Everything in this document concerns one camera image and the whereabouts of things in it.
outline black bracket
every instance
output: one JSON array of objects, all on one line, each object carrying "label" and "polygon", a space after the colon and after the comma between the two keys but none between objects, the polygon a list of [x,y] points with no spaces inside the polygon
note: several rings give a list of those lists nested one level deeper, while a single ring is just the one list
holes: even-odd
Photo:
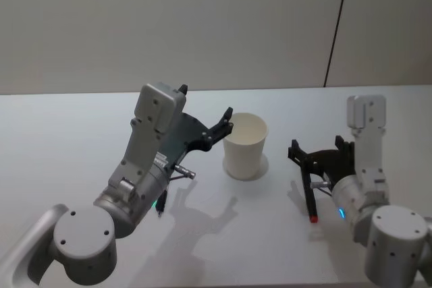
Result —
[{"label": "black bracket", "polygon": [[[184,84],[178,90],[186,95],[188,87]],[[159,152],[167,161],[164,168],[167,176],[171,177],[174,167],[179,165],[189,152],[194,150],[210,151],[213,145],[230,135],[233,128],[233,123],[230,123],[231,116],[232,108],[228,107],[219,122],[212,128],[207,128],[197,118],[182,113],[180,120],[165,137],[159,148]],[[167,190],[161,194],[156,203],[156,211],[159,216],[165,209],[166,199]]]},{"label": "black bracket", "polygon": [[311,223],[318,222],[317,204],[311,188],[311,174],[318,175],[329,182],[330,192],[334,185],[344,177],[355,175],[354,143],[345,142],[341,136],[336,136],[337,150],[321,150],[305,153],[296,140],[292,140],[288,148],[288,158],[294,161],[301,170],[304,197]]}]

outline cylindrical robot base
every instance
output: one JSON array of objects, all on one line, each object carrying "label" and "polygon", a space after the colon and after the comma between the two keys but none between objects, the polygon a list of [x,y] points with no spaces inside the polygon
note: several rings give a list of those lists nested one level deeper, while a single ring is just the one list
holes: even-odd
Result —
[{"label": "cylindrical robot base", "polygon": [[426,234],[425,220],[412,210],[394,205],[378,208],[372,216],[366,276],[380,287],[411,286]]},{"label": "cylindrical robot base", "polygon": [[109,213],[92,206],[64,214],[54,228],[56,259],[79,285],[104,281],[117,262],[114,223]]}]

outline gray wall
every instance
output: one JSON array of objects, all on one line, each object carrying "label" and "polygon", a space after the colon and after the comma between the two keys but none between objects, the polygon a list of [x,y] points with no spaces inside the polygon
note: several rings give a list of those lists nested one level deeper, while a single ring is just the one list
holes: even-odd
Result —
[{"label": "gray wall", "polygon": [[345,0],[328,86],[432,84],[432,0]]},{"label": "gray wall", "polygon": [[[0,0],[0,94],[323,86],[341,0]],[[432,0],[345,0],[328,86],[432,83]]]}]

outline blue led light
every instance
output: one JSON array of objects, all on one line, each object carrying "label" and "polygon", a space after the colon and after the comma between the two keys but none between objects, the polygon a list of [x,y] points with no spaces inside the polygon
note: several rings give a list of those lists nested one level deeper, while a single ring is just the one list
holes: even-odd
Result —
[{"label": "blue led light", "polygon": [[345,218],[345,212],[342,208],[339,208],[339,214],[343,219]]}]

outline white tabletop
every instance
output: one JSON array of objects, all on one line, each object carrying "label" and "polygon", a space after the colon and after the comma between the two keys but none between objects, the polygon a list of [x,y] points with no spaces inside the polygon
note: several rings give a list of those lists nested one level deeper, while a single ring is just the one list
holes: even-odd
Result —
[{"label": "white tabletop", "polygon": [[[364,250],[331,198],[317,194],[319,222],[310,224],[300,170],[287,159],[294,138],[307,152],[333,148],[337,134],[351,140],[346,99],[353,94],[387,97],[383,166],[391,202],[430,215],[432,86],[190,92],[184,111],[208,126],[228,106],[267,122],[268,171],[254,181],[231,179],[221,144],[189,154],[183,165],[196,181],[173,182],[165,214],[158,219],[151,210],[117,241],[117,268],[97,287],[369,287]],[[0,96],[0,254],[52,205],[92,204],[123,156],[137,98]],[[57,263],[42,286],[78,287]]]}]

